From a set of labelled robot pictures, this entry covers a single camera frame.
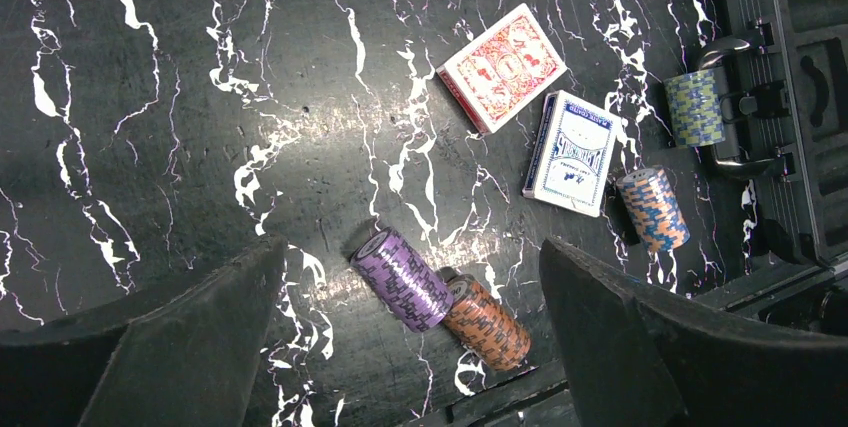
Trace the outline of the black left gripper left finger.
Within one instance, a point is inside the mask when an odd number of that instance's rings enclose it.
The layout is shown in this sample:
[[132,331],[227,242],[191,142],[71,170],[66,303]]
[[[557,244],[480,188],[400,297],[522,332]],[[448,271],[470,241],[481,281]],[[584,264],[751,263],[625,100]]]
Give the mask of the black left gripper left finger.
[[286,251],[265,235],[217,268],[3,332],[2,424],[240,425]]

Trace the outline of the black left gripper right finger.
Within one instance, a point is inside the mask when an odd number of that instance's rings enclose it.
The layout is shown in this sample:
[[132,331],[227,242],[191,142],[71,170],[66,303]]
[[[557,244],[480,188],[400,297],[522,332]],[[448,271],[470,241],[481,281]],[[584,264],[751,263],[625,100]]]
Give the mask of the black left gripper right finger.
[[843,426],[847,292],[817,289],[768,321],[703,305],[579,248],[539,274],[584,426]]

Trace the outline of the black poker set case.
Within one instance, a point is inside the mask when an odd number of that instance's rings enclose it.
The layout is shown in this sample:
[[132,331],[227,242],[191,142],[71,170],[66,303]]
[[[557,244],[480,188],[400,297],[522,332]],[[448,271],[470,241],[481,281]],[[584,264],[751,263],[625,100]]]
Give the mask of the black poker set case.
[[722,74],[728,139],[715,168],[752,184],[765,256],[720,308],[762,318],[847,272],[847,0],[723,0],[697,65]]

